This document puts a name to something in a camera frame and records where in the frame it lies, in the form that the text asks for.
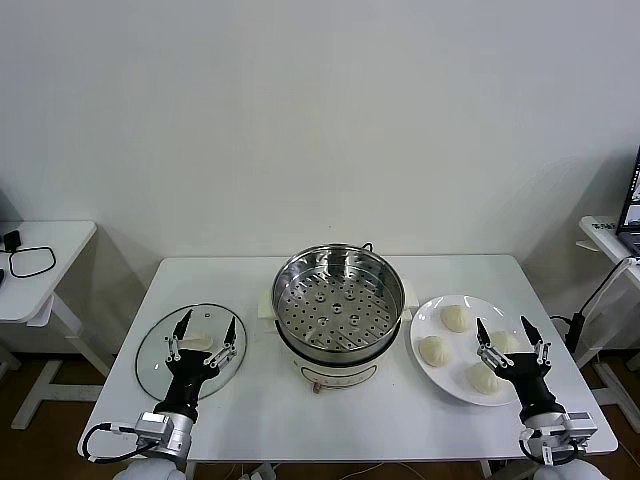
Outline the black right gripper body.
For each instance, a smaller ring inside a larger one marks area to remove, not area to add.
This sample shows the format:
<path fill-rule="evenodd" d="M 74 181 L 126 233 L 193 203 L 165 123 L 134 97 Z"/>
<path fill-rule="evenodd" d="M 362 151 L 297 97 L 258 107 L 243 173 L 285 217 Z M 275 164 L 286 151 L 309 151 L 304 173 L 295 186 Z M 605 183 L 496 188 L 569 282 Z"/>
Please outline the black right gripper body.
<path fill-rule="evenodd" d="M 494 373 L 513 385 L 521 404 L 520 420 L 526 421 L 541 414 L 559 413 L 560 405 L 544 380 L 550 366 L 539 364 L 534 353 L 511 353 L 506 357 L 512 365 L 498 365 Z"/>

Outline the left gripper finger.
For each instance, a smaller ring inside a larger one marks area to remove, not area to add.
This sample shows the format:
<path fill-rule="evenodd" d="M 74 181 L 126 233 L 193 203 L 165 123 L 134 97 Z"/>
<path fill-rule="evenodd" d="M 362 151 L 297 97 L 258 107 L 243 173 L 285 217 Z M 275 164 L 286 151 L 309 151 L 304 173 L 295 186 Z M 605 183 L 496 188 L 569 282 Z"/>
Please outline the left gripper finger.
<path fill-rule="evenodd" d="M 233 316 L 227 328 L 222 346 L 213 352 L 203 364 L 212 369 L 224 369 L 236 356 L 236 317 Z"/>
<path fill-rule="evenodd" d="M 179 354 L 179 342 L 184 339 L 187 331 L 193 310 L 189 309 L 180 321 L 174 327 L 173 332 L 165 337 L 165 342 L 168 348 L 168 361 L 178 361 L 180 359 Z"/>

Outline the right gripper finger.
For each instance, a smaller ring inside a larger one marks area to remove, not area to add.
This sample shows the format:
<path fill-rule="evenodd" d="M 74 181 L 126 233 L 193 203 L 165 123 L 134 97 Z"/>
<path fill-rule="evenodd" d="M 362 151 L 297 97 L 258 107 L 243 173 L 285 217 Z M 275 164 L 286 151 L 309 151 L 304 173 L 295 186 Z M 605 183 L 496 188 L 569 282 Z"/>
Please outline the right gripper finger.
<path fill-rule="evenodd" d="M 537 363 L 539 365 L 550 367 L 551 362 L 548 358 L 548 355 L 551 344 L 549 342 L 543 341 L 539 330 L 533 324 L 531 324 L 524 315 L 522 315 L 520 319 L 529 343 L 534 348 Z"/>
<path fill-rule="evenodd" d="M 489 333 L 487 332 L 480 317 L 476 318 L 476 326 L 477 340 L 479 344 L 477 355 L 491 370 L 506 368 L 508 366 L 508 359 L 493 347 Z"/>

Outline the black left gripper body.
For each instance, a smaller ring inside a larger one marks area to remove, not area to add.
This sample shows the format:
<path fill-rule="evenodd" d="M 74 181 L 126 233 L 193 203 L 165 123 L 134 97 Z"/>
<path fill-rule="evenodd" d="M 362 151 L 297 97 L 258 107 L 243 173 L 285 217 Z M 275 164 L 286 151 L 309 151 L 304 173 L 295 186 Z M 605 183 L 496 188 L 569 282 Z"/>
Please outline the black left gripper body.
<path fill-rule="evenodd" d="M 197 415 L 201 387 L 219 375 L 220 367 L 205 363 L 210 353 L 190 349 L 180 349 L 178 353 L 179 360 L 166 362 L 173 377 L 165 398 L 154 407 L 154 412 Z"/>

